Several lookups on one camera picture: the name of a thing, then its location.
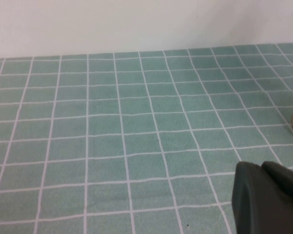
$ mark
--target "black plastic object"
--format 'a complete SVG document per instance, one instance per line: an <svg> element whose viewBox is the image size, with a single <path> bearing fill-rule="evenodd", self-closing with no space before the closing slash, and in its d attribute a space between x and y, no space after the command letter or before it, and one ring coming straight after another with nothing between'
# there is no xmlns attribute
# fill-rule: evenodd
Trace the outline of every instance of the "black plastic object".
<svg viewBox="0 0 293 234"><path fill-rule="evenodd" d="M239 162L232 209L237 234L293 234L293 171L274 162Z"/></svg>

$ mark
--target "white grout line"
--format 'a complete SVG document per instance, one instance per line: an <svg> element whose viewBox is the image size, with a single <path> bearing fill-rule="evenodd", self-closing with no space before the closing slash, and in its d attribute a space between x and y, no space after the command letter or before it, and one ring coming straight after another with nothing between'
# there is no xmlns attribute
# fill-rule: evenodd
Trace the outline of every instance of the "white grout line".
<svg viewBox="0 0 293 234"><path fill-rule="evenodd" d="M25 97L26 88L27 88L28 83L29 83L29 77L30 77L30 72L31 72L32 67L33 67L33 59L30 62L30 68L29 68L29 73L28 73L27 80L26 80L26 85L24 87L23 94L21 96L21 101L20 101L20 105L19 105L19 108L18 108L17 113L16 113L16 117L15 117L15 121L14 121L14 124L13 124L12 133L11 133L10 140L9 140L9 143L8 143L8 146L7 146L7 149L6 149L6 152L5 152L5 156L4 156L4 160L3 160L3 165L2 165L2 168L1 168L1 171L0 171L0 183L1 183L1 180L2 180L2 176L3 176L3 172L4 172L4 169L5 169L6 162L8 160L10 148L11 148L11 145L12 145L12 140L13 140L14 133L15 133L15 130L16 130L17 120L19 119L20 110L21 110L22 102L23 102L24 97Z"/></svg>
<svg viewBox="0 0 293 234"><path fill-rule="evenodd" d="M154 125L155 125L156 135L157 135L158 143L159 143L161 153L162 153L162 157L163 157L163 161L164 161L166 177L169 178L169 172L168 172L166 156L165 156L165 153L164 153L164 149L163 149L163 146L162 146L162 141L161 141L161 138L160 138L158 127L157 127L157 122L156 122L156 118L155 118L155 114L154 114L154 110L153 110L153 105L152 105L152 99L151 99L151 96L150 96L149 91L148 91L147 80L146 80L145 73L144 73L144 70L143 70L143 67L142 67L141 55L140 55L140 53L138 53L138 54L139 54L141 71L142 71L143 79L144 79L145 86L146 86L146 93L147 93L148 100L149 100L150 107L151 107L151 112L152 112L153 122L154 122ZM173 190L173 187L172 187L170 179L168 179L168 184L169 184L169 189L170 189L170 192L171 192L171 195L172 195L172 199L173 199L173 203L174 203L174 207L175 207L175 211L176 211L176 216L177 216L177 220L178 220L180 234L184 234L180 214L179 214L178 207L177 207L176 196L175 196L175 193L174 193L174 190Z"/></svg>
<svg viewBox="0 0 293 234"><path fill-rule="evenodd" d="M238 55L238 58L239 58L239 60L241 61L241 63L243 64L243 66L246 68L244 62L242 61L242 59L240 58L239 55ZM243 108L245 109L245 111L246 111L246 113L248 114L249 118L250 118L251 121L253 122L254 126L256 127L256 129L258 130L258 132L260 133L260 135L262 136L262 138L265 140L266 144L269 146L271 152L273 153L273 155L275 156L275 158L277 159L277 161L282 165L282 163L281 163L280 159L278 158L277 154L274 152L274 150L273 150L272 147L270 146L270 143L268 142L268 140L266 139L266 137L264 136L264 134L262 133L262 131L259 129L259 127L258 127L257 124L255 123L255 120L254 120L253 117L250 115L249 111L247 110L247 108L246 108L246 106L245 106L245 104L244 104L244 102L243 102L243 99L241 98L240 94L238 94L238 93L236 92L236 90L234 89L234 87L231 85L231 83L229 82L229 80L228 80L228 78L227 78L226 73L224 73L223 69L221 68L221 66L219 65L219 63L218 63L217 60L216 60L216 63L217 63L217 65L218 65L218 67L220 68L221 72L224 74L224 76L225 76L226 80L228 81L228 83L229 83L231 89L234 90L235 94L239 97L240 102L241 102Z"/></svg>
<svg viewBox="0 0 293 234"><path fill-rule="evenodd" d="M127 183L127 190L128 190L131 231L132 231L132 234L135 234L136 233L136 228L135 228L135 221L134 221L134 216L133 216L131 189L130 189L130 182L129 182L129 180L130 180L129 179L129 169L128 169L126 143L125 143L124 126L123 126L123 117L122 117L121 100L120 100L120 95L119 95L118 77L117 77L117 69L116 69L116 61L115 61L115 54L114 53L113 53L113 62L114 62L114 70L115 70L115 81L116 81L116 91L117 91L117 99L118 99L118 110L119 110L119 114L120 114L119 116L120 116L120 123L121 123L121 135L122 135L124 160L125 160L125 169L126 169L126 183Z"/></svg>
<svg viewBox="0 0 293 234"><path fill-rule="evenodd" d="M191 65L193 66L193 68L195 68L191 57L190 57L190 62L191 62ZM197 71L195 71L195 72L196 72L196 74L197 74L198 79L201 81L201 78L200 78L198 72L197 72ZM205 88L205 86L204 86L204 84L203 84L203 83L201 83L201 84L202 84L202 87L203 87L205 93L208 93L207 90L206 90L206 88ZM184 107L183 107L181 97L179 97L179 100L180 100L181 107L182 107L182 109L183 109L183 111L184 111L185 117L186 117L186 119L187 119L187 123L188 123L188 125L189 125L189 128L191 129L191 124L190 124L190 121L189 121L189 119L188 119L188 116L187 116L187 114L186 114L186 112L185 112L185 109L184 109ZM211 100L210 96L209 96L209 101L210 101L210 103L211 103L213 109L215 110L215 113L216 113L216 115L217 115L217 117L218 117L218 119L219 119L219 122L221 123L222 128L224 128L225 126L224 126L224 124L223 124L221 118L219 117L218 112L217 112L217 110L216 110L214 104L212 103L212 100ZM233 144L232 140L230 139L230 136L229 136L228 132L227 132L225 129L224 129L224 131L225 131L225 133L226 133L226 135L227 135L227 137L228 137L228 139L229 139L229 141L230 141L232 147L234 148L234 144ZM201 153L201 150L200 150L199 143L197 142L197 140L196 140L196 138L195 138L195 135L194 135L192 129L191 129L191 135L192 135L192 137L193 137L193 139L194 139L194 141L195 141L196 147L197 147L197 149L198 149L198 151L199 151L199 157L200 157L201 162L202 162L202 164L203 164L203 167L204 167L205 173L207 174L207 178L208 178L208 181L209 181L209 185L210 185L210 188L211 188L211 190L212 190L212 192L213 192L213 194L214 194L214 197L215 197L216 203L217 203L217 205L218 205L218 208L219 208L219 210L220 210L220 212L221 212L221 214L222 214L222 216L223 216L224 222L225 222L226 227L227 227L227 231L228 231L229 234L231 234L232 232L231 232L231 228L230 228L230 225L229 225L229 222L228 222L227 216L226 216L226 214L225 214L223 208L221 207L221 205L220 205L220 203L219 203L218 196L217 196L217 193L216 193L215 188L214 188L214 186L213 186L213 183L212 183L212 181L211 181L211 178L210 178L210 176L209 176L209 173L208 173L208 170L207 170L207 166L206 166L206 164L205 164L205 162L204 162L204 159L203 159L203 156L202 156L202 153ZM241 161L240 155L238 154L238 152L237 152L237 150L236 150L235 148L234 148L234 151L235 151L236 155L238 156L239 160Z"/></svg>
<svg viewBox="0 0 293 234"><path fill-rule="evenodd" d="M53 118L54 118L55 106L56 106L56 102L55 101L57 99L58 87L59 87L59 82L60 82L61 62L62 62L62 57L60 56L57 87L55 89L54 103L53 103L53 109L52 109L52 114L51 114L51 123L50 123L49 137L48 137L47 149L46 149L46 154L45 154L45 160L44 160L44 166L43 166L43 172L42 172L41 185L40 185L39 195L38 195L38 208L37 208L37 214L36 214L34 234L37 233L38 219L39 219L39 215L40 215L40 211L41 211L42 188L43 188L43 185L44 185L44 179L45 179L45 174L46 174L46 170L47 170L47 163L48 163L48 160L49 160L50 144L51 144L51 138L52 138L53 123L54 123Z"/></svg>

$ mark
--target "white wall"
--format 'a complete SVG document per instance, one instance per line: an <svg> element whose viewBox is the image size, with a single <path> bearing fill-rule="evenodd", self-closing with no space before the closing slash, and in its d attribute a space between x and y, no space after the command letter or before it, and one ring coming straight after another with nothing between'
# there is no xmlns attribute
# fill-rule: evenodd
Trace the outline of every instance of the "white wall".
<svg viewBox="0 0 293 234"><path fill-rule="evenodd" d="M0 57L293 41L293 0L0 0Z"/></svg>

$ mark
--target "green tiled surface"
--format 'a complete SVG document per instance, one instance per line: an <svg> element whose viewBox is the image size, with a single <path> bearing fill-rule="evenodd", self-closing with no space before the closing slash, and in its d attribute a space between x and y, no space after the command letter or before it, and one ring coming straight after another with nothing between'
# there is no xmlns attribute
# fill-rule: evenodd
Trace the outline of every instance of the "green tiled surface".
<svg viewBox="0 0 293 234"><path fill-rule="evenodd" d="M235 233L292 113L293 43L0 59L0 234Z"/></svg>

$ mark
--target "black object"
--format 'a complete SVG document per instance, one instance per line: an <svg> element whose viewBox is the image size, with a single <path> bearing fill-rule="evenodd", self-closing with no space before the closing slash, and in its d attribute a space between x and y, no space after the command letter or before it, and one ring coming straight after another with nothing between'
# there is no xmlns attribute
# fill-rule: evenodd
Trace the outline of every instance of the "black object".
<svg viewBox="0 0 293 234"><path fill-rule="evenodd" d="M274 162L239 162L232 209L237 234L293 234L293 171Z"/></svg>

